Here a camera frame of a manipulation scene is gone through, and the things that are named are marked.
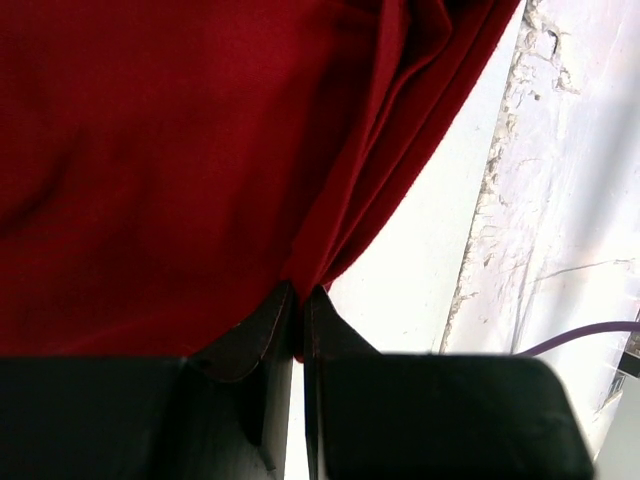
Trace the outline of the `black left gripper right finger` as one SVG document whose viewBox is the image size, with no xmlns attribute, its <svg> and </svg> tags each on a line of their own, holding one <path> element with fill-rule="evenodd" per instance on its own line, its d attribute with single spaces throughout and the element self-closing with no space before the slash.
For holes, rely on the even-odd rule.
<svg viewBox="0 0 640 480">
<path fill-rule="evenodd" d="M 518 356 L 384 354 L 316 288 L 304 306 L 313 479 L 591 479 L 565 391 Z"/>
</svg>

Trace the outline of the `red t-shirt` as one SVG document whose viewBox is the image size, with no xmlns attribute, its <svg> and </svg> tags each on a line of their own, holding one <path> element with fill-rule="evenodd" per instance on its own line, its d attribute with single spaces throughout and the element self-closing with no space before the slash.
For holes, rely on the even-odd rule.
<svg viewBox="0 0 640 480">
<path fill-rule="evenodd" d="M 513 1 L 5 1 L 1 351 L 192 354 L 394 213 Z"/>
</svg>

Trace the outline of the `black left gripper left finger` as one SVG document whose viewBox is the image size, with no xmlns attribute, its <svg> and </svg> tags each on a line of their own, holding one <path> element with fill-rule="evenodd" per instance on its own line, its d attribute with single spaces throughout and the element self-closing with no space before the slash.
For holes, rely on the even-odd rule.
<svg viewBox="0 0 640 480">
<path fill-rule="evenodd" d="M 191 357 L 5 357 L 5 479 L 280 479 L 295 295 Z"/>
</svg>

